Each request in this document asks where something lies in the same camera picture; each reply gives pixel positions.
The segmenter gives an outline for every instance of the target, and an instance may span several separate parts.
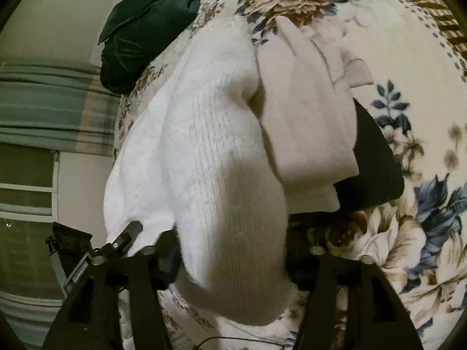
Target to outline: wall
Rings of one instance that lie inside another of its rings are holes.
[[[0,59],[88,62],[114,0],[22,0],[0,33]]]
[[[60,153],[58,171],[58,221],[93,235],[93,247],[106,243],[104,188],[112,158]]]

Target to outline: green pillow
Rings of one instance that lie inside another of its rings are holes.
[[[108,90],[131,92],[145,67],[196,18],[200,0],[123,0],[99,37],[105,41],[100,79]]]

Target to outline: floral fabric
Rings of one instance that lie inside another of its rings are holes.
[[[334,255],[371,255],[410,312],[424,348],[437,349],[467,306],[467,83],[464,34],[442,0],[202,0],[197,19],[146,69],[121,99],[116,153],[134,120],[172,73],[193,34],[213,17],[245,16],[253,42],[275,34],[276,16],[305,35],[344,47],[365,61],[375,85],[354,97],[381,127],[401,162],[400,199],[365,211],[335,214],[325,229],[310,227],[310,246]],[[269,326],[245,327],[189,306],[177,291],[159,293],[171,333],[184,345],[215,335],[269,340],[293,346],[306,293]],[[346,290],[339,292],[335,340],[343,344]],[[205,349],[271,349],[236,340]]]

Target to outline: blue leaves pattern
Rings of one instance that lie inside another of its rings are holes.
[[[436,257],[443,244],[449,238],[451,230],[461,232],[460,215],[467,210],[467,183],[455,189],[448,197],[447,180],[435,176],[433,180],[415,187],[414,192],[419,205],[415,219],[426,234],[426,244],[422,249],[420,263],[409,272],[409,283],[404,292],[408,292],[420,284],[420,275],[426,269],[437,267]]]
[[[331,1],[331,4],[328,5],[327,7],[323,8],[322,9],[322,12],[324,14],[328,14],[328,15],[336,15],[337,14],[337,6],[336,4],[341,4],[341,3],[346,3],[346,2],[349,2],[350,0],[329,0]]]
[[[400,113],[393,118],[391,112],[404,111],[410,106],[410,103],[399,101],[401,93],[394,90],[394,84],[391,80],[388,81],[387,89],[378,84],[377,91],[382,99],[374,100],[372,105],[377,109],[386,109],[387,114],[381,115],[374,120],[383,129],[386,126],[392,126],[394,129],[402,128],[403,135],[407,135],[407,132],[412,130],[412,125],[410,125],[410,121],[407,116],[404,113]]]
[[[429,328],[430,326],[433,326],[433,317],[417,329],[417,333],[420,338],[423,337],[423,332],[425,331],[425,329]]]

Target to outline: plaid fabric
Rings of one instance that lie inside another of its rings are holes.
[[[0,65],[0,142],[111,156],[120,97],[100,69],[63,63]]]

